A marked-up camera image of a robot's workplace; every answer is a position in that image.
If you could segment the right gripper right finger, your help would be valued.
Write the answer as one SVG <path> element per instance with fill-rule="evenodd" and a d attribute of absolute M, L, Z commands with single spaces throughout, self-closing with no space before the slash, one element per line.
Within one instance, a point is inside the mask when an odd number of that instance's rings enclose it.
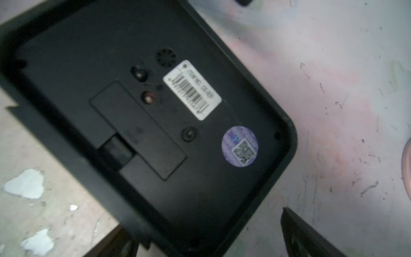
<path fill-rule="evenodd" d="M 289 257 L 346 257 L 292 209 L 283 208 L 280 223 Z"/>

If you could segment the yellow alarm clock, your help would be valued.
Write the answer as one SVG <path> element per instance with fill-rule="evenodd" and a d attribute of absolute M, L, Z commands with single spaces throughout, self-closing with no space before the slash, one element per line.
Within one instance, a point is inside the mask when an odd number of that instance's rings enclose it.
<path fill-rule="evenodd" d="M 187 1 L 43 2 L 1 25 L 1 80 L 169 257 L 223 256 L 296 152 L 289 116 Z"/>

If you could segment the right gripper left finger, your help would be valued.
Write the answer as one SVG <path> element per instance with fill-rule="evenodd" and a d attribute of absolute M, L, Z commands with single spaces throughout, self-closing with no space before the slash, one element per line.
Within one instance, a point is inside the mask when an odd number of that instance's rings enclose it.
<path fill-rule="evenodd" d="M 136 257 L 140 243 L 121 226 L 116 226 L 84 257 Z"/>

